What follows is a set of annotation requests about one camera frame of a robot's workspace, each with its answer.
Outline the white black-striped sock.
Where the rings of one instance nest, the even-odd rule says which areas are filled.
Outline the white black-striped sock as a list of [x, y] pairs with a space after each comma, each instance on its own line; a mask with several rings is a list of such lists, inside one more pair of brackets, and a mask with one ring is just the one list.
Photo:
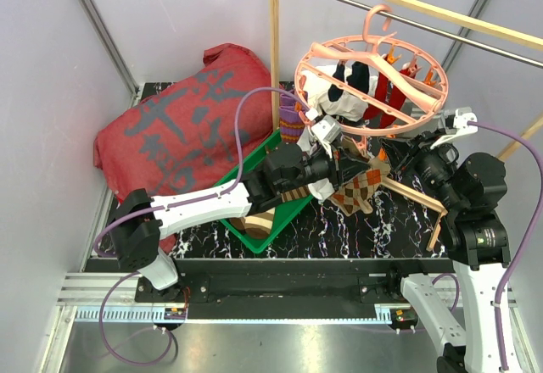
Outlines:
[[328, 178], [310, 183], [307, 185], [307, 188], [311, 195], [320, 203], [329, 199], [335, 192], [334, 186]]

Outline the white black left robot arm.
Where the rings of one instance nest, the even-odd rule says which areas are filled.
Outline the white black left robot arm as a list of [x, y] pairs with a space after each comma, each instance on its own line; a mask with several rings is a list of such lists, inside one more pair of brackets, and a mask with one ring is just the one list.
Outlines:
[[226, 218], [243, 218], [275, 208], [283, 195], [318, 181], [333, 190], [351, 181], [370, 164], [340, 142], [326, 150], [305, 153], [295, 143], [279, 143], [239, 181], [181, 195], [130, 192], [115, 211], [109, 235], [120, 270], [138, 272], [166, 302], [182, 295], [177, 267], [161, 249], [160, 240], [188, 227]]

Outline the pink round clip hanger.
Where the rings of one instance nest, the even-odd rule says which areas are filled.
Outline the pink round clip hanger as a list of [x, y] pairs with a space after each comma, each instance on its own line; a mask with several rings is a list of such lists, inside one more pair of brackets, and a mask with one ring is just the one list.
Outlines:
[[388, 32], [369, 32], [371, 8], [357, 36], [314, 42], [294, 74], [295, 93], [316, 115], [340, 121], [346, 134], [362, 138], [413, 131], [445, 105], [449, 82], [436, 59]]

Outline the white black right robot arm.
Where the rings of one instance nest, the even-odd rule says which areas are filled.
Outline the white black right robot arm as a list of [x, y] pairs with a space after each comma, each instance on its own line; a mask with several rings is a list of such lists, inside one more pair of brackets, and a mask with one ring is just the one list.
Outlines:
[[465, 325], [459, 326], [434, 289], [429, 275], [394, 265], [385, 292], [407, 301], [437, 353], [438, 372], [519, 372], [514, 352], [507, 284], [540, 218], [535, 207], [516, 253], [495, 209], [507, 193], [504, 163], [489, 153], [472, 153], [462, 164], [448, 159], [454, 136], [473, 134], [482, 124], [470, 120], [455, 134], [424, 132], [411, 140], [381, 141], [397, 175], [416, 173], [445, 208], [439, 239], [453, 265], [453, 281], [462, 297]]

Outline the purple striped sock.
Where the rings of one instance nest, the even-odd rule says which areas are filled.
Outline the purple striped sock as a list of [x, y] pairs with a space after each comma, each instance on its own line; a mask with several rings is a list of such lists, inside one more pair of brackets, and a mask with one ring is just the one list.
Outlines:
[[299, 117], [300, 105], [292, 97], [281, 94], [279, 97], [279, 130], [284, 142], [296, 143], [305, 125]]

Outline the brown argyle sock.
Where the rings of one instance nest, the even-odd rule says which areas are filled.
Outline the brown argyle sock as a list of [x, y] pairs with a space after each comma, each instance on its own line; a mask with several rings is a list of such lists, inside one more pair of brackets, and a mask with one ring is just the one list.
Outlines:
[[351, 216], [356, 212], [371, 214], [373, 208], [369, 202], [370, 197], [370, 190], [367, 183], [361, 181], [359, 178], [354, 178], [339, 188], [338, 191], [330, 197], [330, 200], [340, 208], [345, 215]]
[[368, 163], [370, 165], [368, 170], [362, 171], [346, 184], [354, 191], [354, 197], [369, 199], [389, 175], [390, 165], [386, 161], [376, 157], [370, 159]]

